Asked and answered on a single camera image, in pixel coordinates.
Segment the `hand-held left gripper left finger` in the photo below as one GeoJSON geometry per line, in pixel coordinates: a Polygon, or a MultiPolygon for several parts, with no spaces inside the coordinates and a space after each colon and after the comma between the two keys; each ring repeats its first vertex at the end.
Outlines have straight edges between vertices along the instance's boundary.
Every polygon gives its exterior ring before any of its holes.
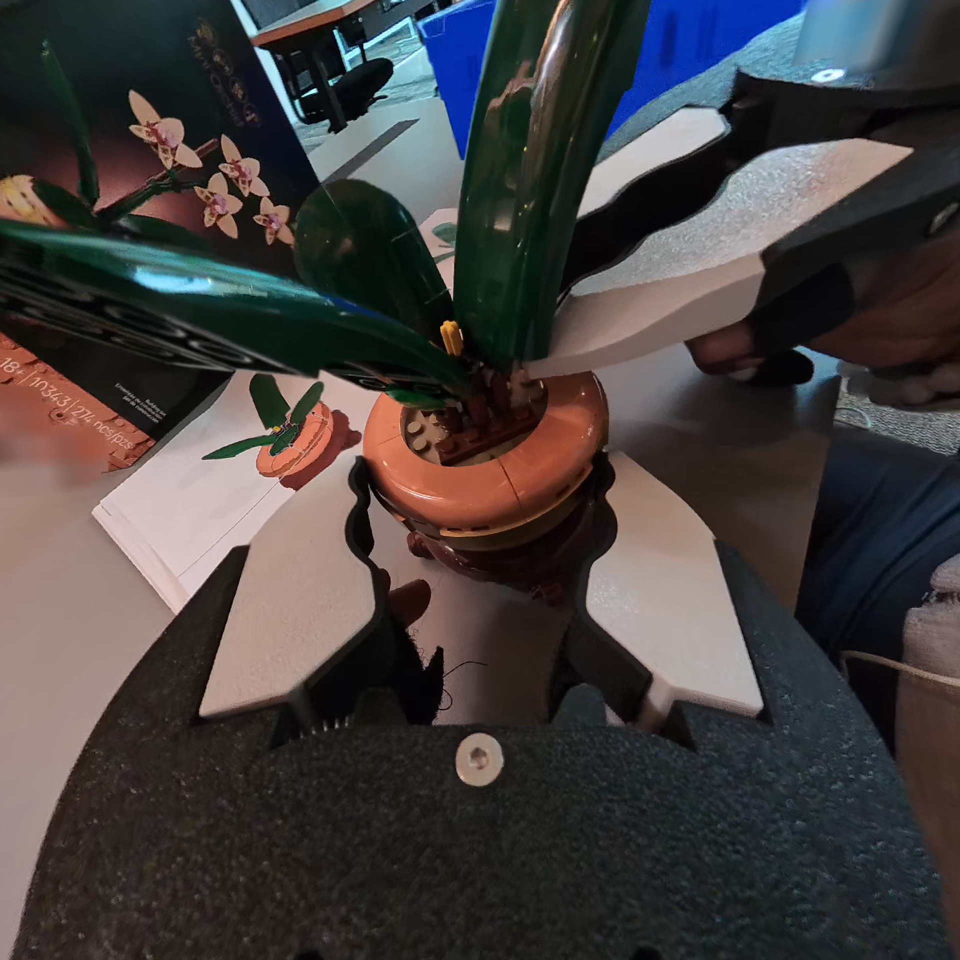
{"type": "Polygon", "coordinates": [[[362,457],[336,459],[254,535],[200,701],[202,719],[287,705],[316,721],[308,685],[376,631],[386,589],[371,560],[362,457]]]}

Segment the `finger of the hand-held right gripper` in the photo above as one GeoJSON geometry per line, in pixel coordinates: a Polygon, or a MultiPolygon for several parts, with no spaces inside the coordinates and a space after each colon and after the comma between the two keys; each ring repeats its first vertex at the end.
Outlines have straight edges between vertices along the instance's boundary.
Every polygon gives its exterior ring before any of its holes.
{"type": "Polygon", "coordinates": [[[579,281],[558,307],[547,355],[526,361],[525,371],[596,371],[739,322],[758,300],[768,247],[912,152],[856,138],[753,159],[700,212],[579,281]]]}
{"type": "Polygon", "coordinates": [[[752,120],[684,107],[590,173],[560,281],[572,289],[634,266],[703,213],[752,158],[752,120]]]}

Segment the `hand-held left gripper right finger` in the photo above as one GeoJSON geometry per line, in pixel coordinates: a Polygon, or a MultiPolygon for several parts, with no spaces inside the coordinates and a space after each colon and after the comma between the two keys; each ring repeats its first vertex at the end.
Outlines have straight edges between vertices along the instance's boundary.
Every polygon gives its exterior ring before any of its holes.
{"type": "Polygon", "coordinates": [[[713,532],[620,451],[606,458],[603,538],[584,570],[578,674],[617,722],[661,730],[678,703],[756,719],[762,691],[713,532]]]}

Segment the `building instruction booklet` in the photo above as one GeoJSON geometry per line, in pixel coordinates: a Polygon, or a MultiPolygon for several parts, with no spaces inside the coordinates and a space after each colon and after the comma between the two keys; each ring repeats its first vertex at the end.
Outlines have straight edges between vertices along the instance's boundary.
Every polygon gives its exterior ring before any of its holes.
{"type": "Polygon", "coordinates": [[[180,612],[235,547],[245,546],[295,491],[342,453],[362,452],[360,437],[380,394],[324,373],[319,401],[344,425],[322,437],[289,475],[258,470],[259,448],[205,460],[224,446],[265,435],[249,394],[252,374],[234,373],[208,408],[164,442],[130,479],[103,498],[93,517],[167,607],[180,612]]]}

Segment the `person's right forearm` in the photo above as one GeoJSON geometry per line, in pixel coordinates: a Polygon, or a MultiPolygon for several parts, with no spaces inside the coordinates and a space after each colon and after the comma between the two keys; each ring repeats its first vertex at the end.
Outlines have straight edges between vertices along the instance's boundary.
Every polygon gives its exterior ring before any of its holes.
{"type": "Polygon", "coordinates": [[[916,413],[959,412],[959,363],[871,369],[869,400],[878,406],[916,413]]]}

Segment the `grey desk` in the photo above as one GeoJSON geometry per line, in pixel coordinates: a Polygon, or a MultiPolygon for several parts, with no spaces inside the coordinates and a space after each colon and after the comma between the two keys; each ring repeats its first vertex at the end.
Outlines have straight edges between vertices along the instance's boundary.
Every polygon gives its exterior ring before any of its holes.
{"type": "MultiPolygon", "coordinates": [[[[837,363],[810,383],[756,390],[702,374],[687,350],[598,371],[610,445],[675,491],[796,606],[833,427],[837,363]]],[[[2,464],[2,958],[17,940],[43,839],[69,774],[114,694],[174,617],[91,512],[134,474],[62,485],[34,463],[2,464]]],[[[510,589],[412,557],[378,505],[374,558],[398,582],[428,579],[416,638],[450,657],[454,722],[533,719],[533,681],[565,617],[510,589]]]]}

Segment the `brown-topped office desk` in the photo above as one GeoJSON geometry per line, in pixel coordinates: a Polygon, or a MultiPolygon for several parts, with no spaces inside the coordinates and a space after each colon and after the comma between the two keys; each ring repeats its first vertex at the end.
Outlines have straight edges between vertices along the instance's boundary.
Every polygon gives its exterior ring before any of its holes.
{"type": "Polygon", "coordinates": [[[294,90],[290,99],[303,123],[318,121],[310,120],[304,111],[303,92],[299,89],[296,71],[289,62],[291,56],[300,54],[304,59],[320,119],[327,121],[330,134],[339,134],[348,126],[348,121],[342,103],[330,84],[330,74],[318,52],[319,45],[322,37],[331,34],[342,22],[360,18],[366,8],[375,4],[374,1],[312,2],[258,30],[249,39],[254,48],[270,53],[286,66],[294,90]]]}

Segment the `person's left hand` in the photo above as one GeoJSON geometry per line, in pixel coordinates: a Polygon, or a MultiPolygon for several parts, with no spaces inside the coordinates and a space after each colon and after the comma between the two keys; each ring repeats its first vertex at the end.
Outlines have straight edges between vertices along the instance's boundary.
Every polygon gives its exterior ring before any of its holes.
{"type": "Polygon", "coordinates": [[[431,586],[424,579],[416,579],[393,587],[387,596],[390,616],[404,630],[425,615],[430,600],[431,586]]]}

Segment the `person's right hand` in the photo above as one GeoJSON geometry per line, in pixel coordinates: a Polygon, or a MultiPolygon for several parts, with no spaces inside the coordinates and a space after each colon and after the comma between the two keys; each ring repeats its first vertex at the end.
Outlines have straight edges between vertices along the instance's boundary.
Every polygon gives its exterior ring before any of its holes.
{"type": "Polygon", "coordinates": [[[685,343],[699,370],[733,374],[805,346],[879,371],[958,361],[958,230],[881,258],[828,266],[746,318],[685,343]]]}

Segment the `blue plastic bin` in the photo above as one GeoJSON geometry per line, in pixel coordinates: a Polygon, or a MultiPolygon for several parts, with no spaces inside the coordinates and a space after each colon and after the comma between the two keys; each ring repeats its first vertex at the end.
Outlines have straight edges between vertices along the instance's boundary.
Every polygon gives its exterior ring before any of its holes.
{"type": "MultiPolygon", "coordinates": [[[[474,114],[495,1],[461,2],[417,23],[462,160],[474,114]]],[[[647,103],[718,64],[802,1],[654,1],[631,87],[606,132],[610,140],[647,103]]]]}

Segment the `black office chair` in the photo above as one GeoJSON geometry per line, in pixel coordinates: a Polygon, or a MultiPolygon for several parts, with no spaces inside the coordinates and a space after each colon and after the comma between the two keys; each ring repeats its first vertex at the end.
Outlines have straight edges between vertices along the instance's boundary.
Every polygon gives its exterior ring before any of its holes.
{"type": "MultiPolygon", "coordinates": [[[[331,95],[340,105],[343,120],[354,121],[366,114],[393,75],[393,62],[386,57],[376,57],[360,63],[333,81],[330,84],[331,95]]],[[[299,110],[306,124],[324,121],[333,124],[335,119],[318,89],[299,98],[299,110]]]]}

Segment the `black orchid toy set box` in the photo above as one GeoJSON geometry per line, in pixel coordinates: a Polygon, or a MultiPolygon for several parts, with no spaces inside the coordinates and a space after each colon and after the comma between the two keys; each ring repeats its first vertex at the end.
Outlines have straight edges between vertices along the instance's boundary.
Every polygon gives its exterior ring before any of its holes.
{"type": "MultiPolygon", "coordinates": [[[[231,2],[2,2],[1,53],[2,221],[297,281],[319,183],[231,2]]],[[[233,373],[2,310],[2,450],[122,471],[233,373]]]]}

